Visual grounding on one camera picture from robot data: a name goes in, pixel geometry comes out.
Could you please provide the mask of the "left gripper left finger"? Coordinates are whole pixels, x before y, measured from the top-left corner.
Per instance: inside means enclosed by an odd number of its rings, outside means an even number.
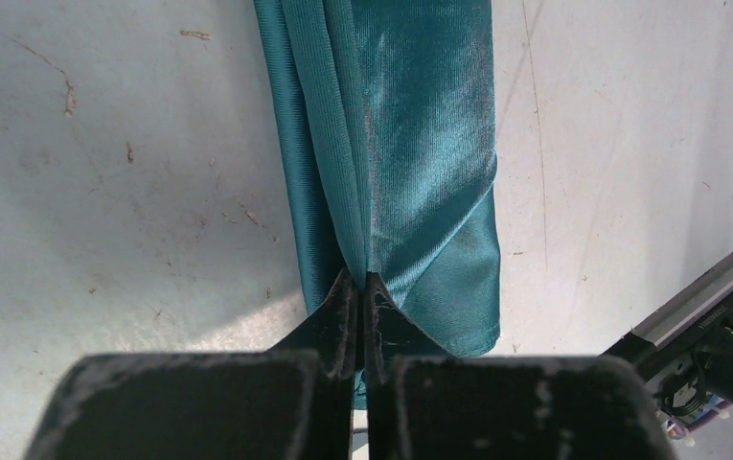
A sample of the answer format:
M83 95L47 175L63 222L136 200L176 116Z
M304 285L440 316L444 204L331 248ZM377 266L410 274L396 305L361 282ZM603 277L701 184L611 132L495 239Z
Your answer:
M101 354L57 385L29 459L347 459L358 292L257 353Z

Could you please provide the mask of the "teal cloth napkin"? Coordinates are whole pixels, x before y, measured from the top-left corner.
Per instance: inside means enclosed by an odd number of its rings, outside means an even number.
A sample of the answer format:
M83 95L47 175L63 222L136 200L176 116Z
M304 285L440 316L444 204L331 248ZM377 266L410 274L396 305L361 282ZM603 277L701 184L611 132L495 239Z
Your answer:
M347 269L458 357L500 335L488 1L258 1L308 311Z

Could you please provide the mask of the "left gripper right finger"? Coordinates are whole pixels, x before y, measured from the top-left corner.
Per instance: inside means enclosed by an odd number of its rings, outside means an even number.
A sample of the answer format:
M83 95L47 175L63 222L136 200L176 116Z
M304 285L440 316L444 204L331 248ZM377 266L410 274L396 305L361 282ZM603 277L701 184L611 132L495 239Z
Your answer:
M671 459L642 380L615 356L458 358L394 304L363 293L374 459Z

